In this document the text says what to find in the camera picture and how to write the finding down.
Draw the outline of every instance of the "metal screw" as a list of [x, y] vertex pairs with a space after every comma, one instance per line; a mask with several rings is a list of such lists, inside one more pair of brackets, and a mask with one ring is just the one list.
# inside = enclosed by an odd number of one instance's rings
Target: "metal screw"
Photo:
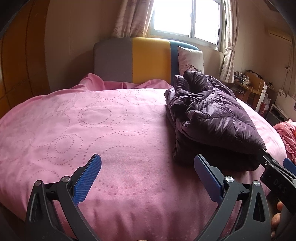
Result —
[[63, 178], [62, 178], [62, 182], [63, 183], [66, 183], [66, 182], [68, 182], [70, 180], [70, 177], [68, 177], [68, 176], [64, 176]]
[[42, 182], [41, 182], [40, 180], [38, 180], [38, 181], [35, 182], [35, 186], [40, 186], [41, 183], [42, 183]]
[[225, 180], [226, 180], [227, 182], [229, 182], [229, 183], [233, 183], [233, 181], [234, 181], [233, 177], [230, 177], [230, 176], [227, 176], [227, 177], [225, 178]]
[[261, 183], [259, 181], [254, 181], [254, 185], [256, 185], [257, 187], [260, 187]]

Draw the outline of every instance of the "pillow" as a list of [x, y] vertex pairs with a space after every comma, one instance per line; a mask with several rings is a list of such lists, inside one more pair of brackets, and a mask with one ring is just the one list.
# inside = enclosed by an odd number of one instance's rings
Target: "pillow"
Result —
[[178, 46], [178, 60], [180, 75], [183, 76], [185, 71], [198, 71], [204, 73], [202, 51]]

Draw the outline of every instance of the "purple down jacket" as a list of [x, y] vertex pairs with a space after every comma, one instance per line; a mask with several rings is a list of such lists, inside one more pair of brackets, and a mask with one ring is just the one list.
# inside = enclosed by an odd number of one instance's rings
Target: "purple down jacket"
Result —
[[217, 79], [185, 71], [165, 92], [167, 117], [176, 131], [173, 158], [193, 165], [202, 154], [219, 169], [256, 170], [255, 155], [265, 148], [252, 120], [234, 93]]

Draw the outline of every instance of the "curtain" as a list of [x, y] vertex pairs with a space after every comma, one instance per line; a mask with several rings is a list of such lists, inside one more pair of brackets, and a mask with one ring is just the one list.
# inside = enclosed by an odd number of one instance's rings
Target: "curtain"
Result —
[[154, 0], [122, 0], [112, 36], [145, 37], [152, 16]]
[[237, 0], [225, 0], [226, 9], [226, 48], [224, 60], [220, 68], [220, 80], [233, 83], [234, 48], [239, 32], [239, 9]]

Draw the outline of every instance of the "pink blanket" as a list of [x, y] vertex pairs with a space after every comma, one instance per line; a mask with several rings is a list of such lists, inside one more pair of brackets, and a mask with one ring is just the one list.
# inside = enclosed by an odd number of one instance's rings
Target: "pink blanket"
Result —
[[285, 148], [287, 157], [296, 164], [296, 130], [295, 122], [282, 122], [276, 124], [274, 129], [280, 135]]
[[[57, 182], [97, 153], [101, 171], [78, 206], [101, 240], [193, 240], [217, 204], [194, 169], [172, 163], [175, 136], [165, 117], [167, 88], [162, 80], [137, 86], [89, 74], [72, 89], [13, 108], [0, 120], [0, 202], [24, 220], [36, 180]], [[277, 132], [241, 104], [268, 152], [282, 163], [286, 152]], [[260, 167], [228, 174], [250, 183], [262, 172]]]

